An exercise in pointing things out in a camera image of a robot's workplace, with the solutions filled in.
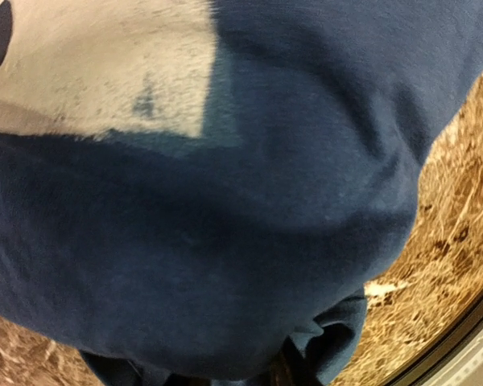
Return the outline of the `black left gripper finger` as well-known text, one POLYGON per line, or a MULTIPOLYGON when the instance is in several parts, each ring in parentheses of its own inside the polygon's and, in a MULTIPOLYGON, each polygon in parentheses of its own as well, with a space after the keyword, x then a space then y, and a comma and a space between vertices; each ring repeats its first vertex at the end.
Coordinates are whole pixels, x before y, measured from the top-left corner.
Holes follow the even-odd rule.
POLYGON ((290 338, 271 364, 272 386, 321 386, 290 338))

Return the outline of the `blue printed t-shirt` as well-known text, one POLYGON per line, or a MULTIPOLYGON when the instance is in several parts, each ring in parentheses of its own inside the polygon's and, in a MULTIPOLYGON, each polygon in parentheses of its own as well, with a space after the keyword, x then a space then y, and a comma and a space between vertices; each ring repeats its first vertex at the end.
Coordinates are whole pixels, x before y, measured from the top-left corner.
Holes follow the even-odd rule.
POLYGON ((315 385, 483 72, 483 1, 0 1, 0 316, 108 385, 315 385))

